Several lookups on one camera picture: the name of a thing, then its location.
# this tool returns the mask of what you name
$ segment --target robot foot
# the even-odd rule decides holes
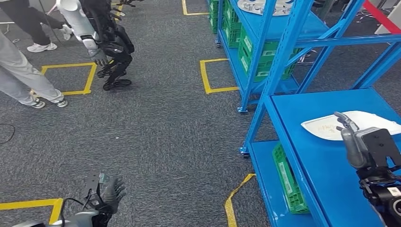
[[[105,83],[103,85],[103,90],[108,91],[115,87],[126,87],[130,85],[132,82],[129,79],[118,79],[114,81],[114,83]]]

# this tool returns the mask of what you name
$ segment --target shelving unit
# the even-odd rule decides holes
[[[234,8],[236,14],[240,18],[240,21],[253,44],[253,56],[250,70],[246,75],[240,64],[238,58],[238,49],[229,48],[227,45],[227,37],[222,29],[222,17],[223,17],[223,0],[219,0],[219,13],[218,13],[218,35],[217,45],[223,45],[230,66],[235,77],[236,83],[239,87],[242,101],[241,106],[238,108],[240,112],[246,112],[248,104],[254,104],[257,101],[250,101],[249,96],[251,94],[260,94],[263,88],[264,81],[254,82],[254,75],[256,74],[257,64],[262,54],[262,47],[266,40],[278,41],[284,32],[285,25],[288,23],[289,16],[279,17],[268,17],[267,14],[260,16],[253,13],[245,12],[239,9],[237,0],[229,0],[231,6]],[[328,27],[311,11],[309,11],[306,19],[306,23],[303,25],[302,30],[298,36],[299,40],[308,38],[317,38],[328,31]],[[292,76],[290,79],[282,80],[279,84],[277,93],[292,93],[299,88],[297,81]]]
[[[301,37],[305,27],[303,24],[309,18],[305,12],[309,12],[313,3],[310,0],[297,0],[291,11],[291,19],[282,33],[270,76],[263,84],[250,129],[240,148],[242,154],[250,155],[252,159],[268,217],[274,227],[383,226],[359,189],[359,178],[347,161],[343,141],[323,140],[301,126],[304,121],[327,116],[335,111],[351,110],[373,113],[401,123],[401,117],[372,88],[374,82],[401,58],[401,35],[342,37],[363,2],[364,0],[351,1],[339,22],[319,38],[296,40],[293,37]],[[266,3],[265,14],[270,16],[263,15],[264,25],[273,22],[271,15],[274,4],[274,1]],[[334,46],[386,42],[390,46],[350,90],[303,94]],[[298,55],[314,47],[323,48],[295,94],[275,95],[285,68],[299,57],[288,60],[295,47],[304,48]],[[254,142],[266,112],[273,122],[310,214],[291,214],[285,205],[283,189],[272,157],[277,141]],[[393,139],[401,149],[401,135],[393,136]]]

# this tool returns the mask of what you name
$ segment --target person's leg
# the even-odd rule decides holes
[[[0,67],[0,91],[16,99],[24,105],[36,105],[35,98],[29,93],[27,87]]]
[[[62,29],[63,28],[64,22],[58,21],[55,18],[52,18],[49,15],[46,15],[44,12],[38,11],[36,8],[29,7],[29,10],[31,11],[31,13],[33,15],[35,15],[35,17],[37,18],[37,20],[39,22],[44,23],[45,25],[48,25],[53,29]]]
[[[0,66],[31,87],[39,96],[53,103],[64,101],[63,94],[28,62],[22,52],[2,32],[0,32]]]
[[[50,39],[46,36],[39,21],[29,9],[27,0],[9,0],[0,2],[0,8],[10,17],[10,19],[24,32],[31,35],[34,43],[39,45],[49,45]]]

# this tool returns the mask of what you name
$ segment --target red barrier tape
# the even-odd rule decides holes
[[[380,12],[378,8],[372,5],[369,0],[366,0],[363,4],[369,13],[371,13],[377,21],[380,22],[390,33],[396,35],[401,34],[401,29],[399,29],[389,18],[387,18],[383,13]]]

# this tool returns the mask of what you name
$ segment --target white sneaker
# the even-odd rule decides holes
[[[26,49],[32,53],[39,53],[43,51],[51,51],[57,49],[57,46],[54,43],[50,43],[49,45],[33,44],[32,46],[29,46]]]
[[[29,106],[31,106],[35,109],[42,109],[46,105],[46,103],[40,101],[40,99],[38,99],[38,98],[35,98],[35,103],[36,104],[29,105]]]
[[[65,40],[70,40],[71,37],[73,36],[72,34],[72,29],[68,27],[68,25],[64,24],[62,29],[59,29],[61,33],[63,34],[63,37]]]
[[[63,99],[63,100],[61,100],[61,101],[55,102],[55,104],[56,104],[58,107],[65,107],[65,106],[68,105],[68,102],[67,102],[67,100]]]

